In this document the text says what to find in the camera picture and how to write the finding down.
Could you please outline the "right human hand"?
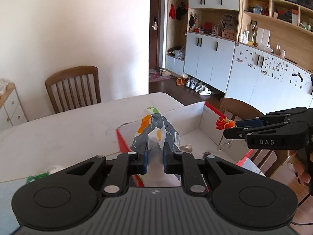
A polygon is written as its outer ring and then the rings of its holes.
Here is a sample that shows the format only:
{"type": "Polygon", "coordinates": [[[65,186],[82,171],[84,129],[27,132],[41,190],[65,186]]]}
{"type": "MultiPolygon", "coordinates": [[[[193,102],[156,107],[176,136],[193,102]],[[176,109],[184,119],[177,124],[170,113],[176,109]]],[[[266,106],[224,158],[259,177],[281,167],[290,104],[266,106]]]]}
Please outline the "right human hand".
{"type": "Polygon", "coordinates": [[[296,175],[298,183],[304,186],[309,185],[311,176],[306,172],[305,164],[299,160],[296,151],[289,151],[289,156],[287,162],[288,169],[296,175]]]}

